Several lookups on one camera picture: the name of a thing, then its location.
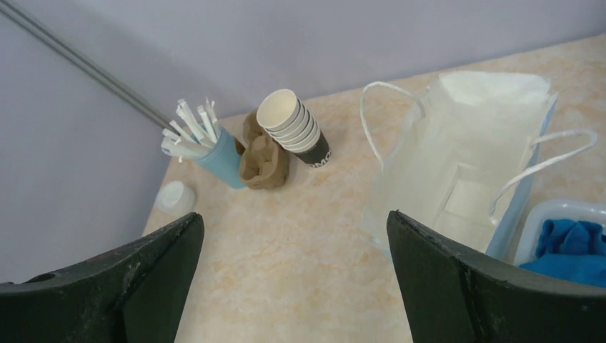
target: white plastic bin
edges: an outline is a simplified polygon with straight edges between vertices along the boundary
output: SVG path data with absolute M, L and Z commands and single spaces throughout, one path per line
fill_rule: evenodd
M 537 259 L 536 250 L 543 223 L 548 219 L 571 219 L 606 224 L 606 204 L 592 204 L 569 199 L 553 199 L 535 206 L 530 211 L 517 245 L 513 264 L 532 262 Z

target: table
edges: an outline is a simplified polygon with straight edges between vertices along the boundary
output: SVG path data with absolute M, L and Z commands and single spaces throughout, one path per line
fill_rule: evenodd
M 547 132 L 591 128 L 600 134 L 587 153 L 537 174 L 522 223 L 547 199 L 606 202 L 606 36 L 456 69 L 547 76 L 560 93 Z M 436 75 L 393 84 L 420 92 Z M 387 153 L 399 133 L 393 123 L 412 104 L 390 90 L 375 92 L 369 127 Z M 236 191 L 190 161 L 171 161 L 164 183 L 182 180 L 196 190 L 206 230 L 176 342 L 412 341 L 392 265 L 359 235 L 379 172 L 359 120 L 360 95 L 355 89 L 305 101 L 333 157 L 319 169 L 292 157 L 282 188 Z M 242 121 L 234 116 L 223 124 L 239 136 Z M 542 144 L 540 161 L 582 144 Z M 173 220 L 154 209 L 144 234 Z

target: bag handle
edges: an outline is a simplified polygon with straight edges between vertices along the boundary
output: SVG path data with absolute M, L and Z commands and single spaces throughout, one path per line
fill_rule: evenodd
M 372 152 L 374 152 L 374 155 L 379 160 L 379 164 L 381 165 L 381 170 L 383 170 L 383 158 L 381 157 L 379 150 L 377 150 L 377 147 L 374 145 L 374 142 L 372 141 L 372 137 L 370 136 L 370 131 L 368 129 L 368 124 L 366 123 L 366 117 L 364 116 L 364 105 L 366 105 L 366 95 L 367 95 L 368 90 L 374 86 L 387 87 L 389 89 L 398 91 L 398 92 L 404 94 L 405 96 L 408 96 L 409 98 L 412 98 L 414 100 L 414 102 L 417 103 L 417 106 L 421 110 L 421 118 L 425 117 L 426 114 L 425 114 L 425 107 L 423 106 L 423 103 L 421 102 L 421 100 L 419 100 L 413 93 L 407 91 L 406 89 L 402 89 L 402 88 L 399 88 L 398 86 L 394 86 L 393 84 L 388 84 L 387 82 L 381 82 L 381 81 L 372 82 L 371 84 L 368 84 L 368 85 L 366 85 L 366 87 L 364 87 L 364 89 L 362 90 L 362 98 L 360 99 L 360 119 L 362 120 L 362 127 L 364 128 L 364 133 L 366 134 L 366 139 L 368 140 L 368 144 L 370 144 L 370 148 L 372 149 Z
M 499 224 L 499 221 L 495 218 L 497 201 L 503 196 L 503 194 L 511 186 L 516 184 L 519 180 L 524 179 L 525 177 L 532 175 L 532 174 L 538 172 L 539 170 L 543 170 L 553 164 L 556 164 L 560 161 L 564 161 L 565 159 L 568 159 L 569 157 L 572 157 L 576 154 L 580 154 L 580 153 L 584 152 L 585 150 L 594 146 L 595 143 L 597 142 L 597 133 L 594 131 L 591 131 L 591 130 L 567 130 L 567 131 L 555 132 L 553 134 L 541 136 L 531 144 L 531 147 L 534 148 L 537 144 L 542 143 L 544 141 L 551 141 L 552 139 L 558 139 L 558 138 L 564 138 L 564 137 L 570 137 L 570 136 L 589 136 L 590 142 L 584 146 L 581 146 L 579 149 L 572 150 L 570 152 L 567 152 L 566 154 L 561 154 L 559 156 L 552 157 L 551 159 L 548 159 L 547 161 L 543 161 L 534 166 L 530 166 L 530 167 L 526 168 L 523 172 L 519 173 L 516 177 L 509 180 L 509 182 L 507 182 L 503 186 L 503 188 L 501 188 L 501 190 L 499 190 L 499 193 L 497 194 L 495 199 L 492 200 L 492 203 L 490 205 L 490 213 L 488 214 L 488 218 L 490 219 L 491 223 L 493 223 L 495 226 L 497 226 Z

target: blue cloth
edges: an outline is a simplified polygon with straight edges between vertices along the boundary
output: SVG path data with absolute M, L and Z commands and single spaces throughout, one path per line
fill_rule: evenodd
M 606 287 L 606 237 L 600 224 L 547 220 L 536 255 L 536 261 L 520 267 L 549 277 Z

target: gray wall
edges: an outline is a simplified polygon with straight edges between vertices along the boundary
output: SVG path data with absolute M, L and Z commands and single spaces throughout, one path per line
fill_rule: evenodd
M 604 0 L 17 0 L 155 106 L 223 114 L 606 32 Z
M 136 239 L 168 159 L 139 112 L 0 15 L 0 282 Z

